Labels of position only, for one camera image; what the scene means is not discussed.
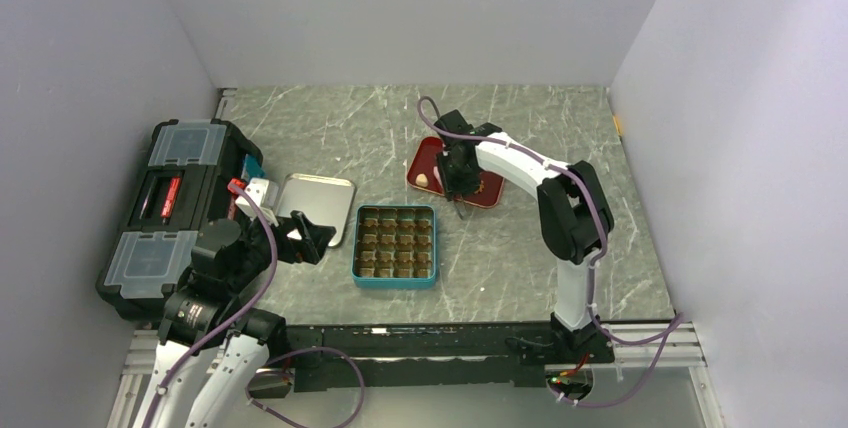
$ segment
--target white wall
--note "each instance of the white wall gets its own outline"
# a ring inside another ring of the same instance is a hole
[[[0,93],[0,426],[105,426],[132,327],[96,274],[153,126],[215,91],[166,0],[0,0]]]
[[[654,0],[170,0],[218,86],[609,85]]]
[[[612,85],[730,426],[846,426],[848,0],[657,0]]]

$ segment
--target gray marble countertop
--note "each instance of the gray marble countertop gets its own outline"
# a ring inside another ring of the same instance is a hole
[[[259,146],[269,178],[306,173],[357,186],[342,244],[318,266],[280,265],[260,308],[298,324],[548,319],[556,269],[527,193],[507,183],[496,207],[473,209],[463,221],[444,198],[406,184],[407,163],[431,135],[415,111],[421,94],[435,98],[442,113],[460,109],[474,125],[491,121],[546,156],[592,163],[616,221],[598,272],[601,317],[672,316],[604,88],[595,86],[288,86],[225,95],[233,99],[223,117]],[[435,287],[378,291],[353,284],[353,223],[362,204],[434,207],[440,257]]]

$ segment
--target white plastic part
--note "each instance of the white plastic part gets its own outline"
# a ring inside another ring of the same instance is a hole
[[[246,335],[232,337],[221,363],[191,407],[185,426],[220,427],[236,400],[244,397],[244,389],[256,370],[268,362],[269,356],[268,345],[260,345],[256,338]]]
[[[274,226],[277,226],[277,217],[274,215],[274,209],[277,206],[277,200],[280,197],[280,185],[277,183],[266,180],[265,178],[251,178],[250,183],[245,187],[244,192],[256,203],[256,206],[262,211],[262,214],[265,215],[265,219],[268,220],[268,223],[271,223]],[[236,206],[247,215],[248,218],[253,220],[256,218],[256,213],[253,212],[253,208],[251,208],[250,203],[244,199],[243,196],[239,196],[236,199]]]
[[[162,378],[168,370],[174,366],[174,363],[188,351],[188,347],[169,341],[164,345],[156,346],[156,358],[153,362],[153,373],[150,378],[150,383],[147,385],[147,391],[144,393],[144,398],[138,408],[138,414],[135,417],[133,428],[141,428],[144,423],[144,417],[147,415],[147,409],[150,407],[150,402],[153,399],[154,393],[158,391],[158,385],[162,382]],[[197,392],[200,391],[200,386],[206,377],[206,370],[209,364],[215,359],[218,353],[218,348],[208,348],[201,350],[195,356],[192,356],[180,367],[180,371],[171,380],[162,399],[159,401],[159,406],[156,408],[156,413],[153,415],[151,428],[172,428],[179,427],[185,424],[186,418],[191,411],[191,404]]]
[[[559,175],[549,168],[557,165],[562,168],[567,163],[552,160],[546,156],[539,155],[543,164],[531,159],[524,153],[516,150],[514,145],[520,145],[506,133],[494,133],[490,138],[497,138],[506,142],[510,148],[497,143],[481,142],[477,145],[477,163],[480,168],[501,175],[522,190],[526,191],[536,199],[536,188],[546,178]],[[554,315],[569,330],[583,328],[592,322],[586,310],[588,303],[587,283],[589,283],[588,257],[580,265],[557,260],[557,303]]]

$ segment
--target clear plastic lid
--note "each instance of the clear plastic lid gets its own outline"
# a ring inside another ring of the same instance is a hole
[[[227,127],[208,121],[180,121],[159,131],[148,166],[215,165]]]
[[[124,233],[103,284],[120,285],[124,299],[163,298],[162,286],[180,279],[196,241],[196,231]]]

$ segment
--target teal box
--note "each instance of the teal box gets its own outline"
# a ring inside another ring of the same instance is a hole
[[[353,282],[360,288],[432,288],[438,274],[436,212],[426,205],[362,205],[356,212]]]

